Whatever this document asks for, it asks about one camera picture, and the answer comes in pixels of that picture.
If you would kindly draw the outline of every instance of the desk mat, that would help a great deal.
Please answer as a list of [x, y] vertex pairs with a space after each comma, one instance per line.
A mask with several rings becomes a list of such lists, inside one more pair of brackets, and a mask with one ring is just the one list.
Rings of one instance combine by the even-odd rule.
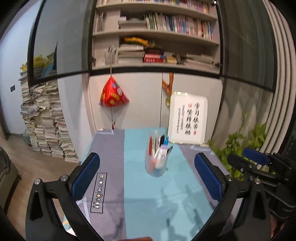
[[[191, 240], [218, 204], [194, 168], [194, 156], [203, 152], [227, 174], [209, 148], [175, 144], [167, 171], [159, 178], [146, 173], [145, 149], [154, 130], [98, 131], [93, 138], [88, 153], [99, 154], [100, 168], [77, 205], [105, 241], [145, 236]], [[240, 203], [238, 199], [226, 229]]]

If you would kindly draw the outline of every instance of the chinese calligraphy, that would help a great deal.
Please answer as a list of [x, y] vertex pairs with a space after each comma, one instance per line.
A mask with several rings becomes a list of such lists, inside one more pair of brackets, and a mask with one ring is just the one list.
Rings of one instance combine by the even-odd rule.
[[188, 104], [188, 110], [187, 110], [187, 124], [185, 125], [185, 135], [191, 134], [191, 119], [192, 119], [192, 104]]
[[183, 106], [182, 106], [182, 121], [181, 121], [181, 130], [183, 130], [184, 114], [185, 114], [185, 105], [183, 105]]
[[195, 107], [195, 114], [194, 114], [194, 118], [193, 118], [193, 128], [196, 130], [198, 128], [198, 123], [199, 123], [198, 115], [200, 113], [200, 111], [199, 111], [200, 104], [196, 103], [194, 105], [194, 107]]
[[180, 127], [180, 115], [181, 115], [181, 108], [179, 108], [179, 111], [178, 111], [177, 134], [179, 134], [179, 127]]

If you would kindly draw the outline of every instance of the shelf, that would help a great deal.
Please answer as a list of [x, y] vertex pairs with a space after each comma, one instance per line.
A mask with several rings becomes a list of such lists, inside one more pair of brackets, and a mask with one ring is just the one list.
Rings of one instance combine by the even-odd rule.
[[141, 36], [144, 38], [153, 38], [160, 39], [160, 40], [173, 40], [176, 42], [182, 42], [182, 43], [193, 43], [203, 46], [209, 46], [209, 47], [218, 47], [219, 43], [210, 40], [210, 39], [204, 39], [201, 37], [189, 35], [189, 34], [181, 34], [176, 32], [168, 32], [168, 31], [158, 31], [158, 30], [148, 30], [148, 29], [139, 29], [139, 30], [118, 30], [118, 31], [102, 31], [102, 32], [96, 32], [93, 33], [94, 37], [111, 37], [111, 36], [119, 36], [119, 37], [131, 37], [131, 36]]
[[216, 16], [201, 11], [184, 8], [178, 5], [154, 3], [154, 2], [122, 2], [115, 4], [97, 5], [96, 8], [101, 12], [121, 9], [129, 12], [163, 12], [171, 15], [186, 15], [202, 21], [215, 22]]
[[[119, 67], [162, 67], [162, 68], [176, 68], [176, 69], [188, 69], [188, 70], [197, 70], [204, 71], [213, 74], [219, 74], [218, 68], [209, 68], [204, 66], [186, 66], [182, 64], [166, 64], [166, 63], [133, 63], [133, 64], [113, 64], [112, 68]], [[92, 68], [93, 70], [99, 69], [110, 69], [109, 65], [97, 65]]]

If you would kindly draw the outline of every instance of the white wall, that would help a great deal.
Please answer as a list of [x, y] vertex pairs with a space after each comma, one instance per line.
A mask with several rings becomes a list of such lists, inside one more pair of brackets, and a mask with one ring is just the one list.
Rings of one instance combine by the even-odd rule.
[[81, 161], [92, 141], [83, 95], [82, 74], [58, 79], [58, 87], [66, 126]]
[[20, 115], [22, 104], [20, 67], [27, 61], [31, 28], [37, 16], [41, 0], [29, 1], [14, 17], [0, 40], [0, 96], [7, 127], [11, 133], [25, 131]]

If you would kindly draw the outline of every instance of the red hanging decoration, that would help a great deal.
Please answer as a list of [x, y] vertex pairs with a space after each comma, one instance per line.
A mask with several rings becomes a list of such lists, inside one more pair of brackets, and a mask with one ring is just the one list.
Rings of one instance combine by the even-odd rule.
[[128, 103], [129, 99], [111, 76], [103, 88], [100, 105], [106, 107], [118, 106]]

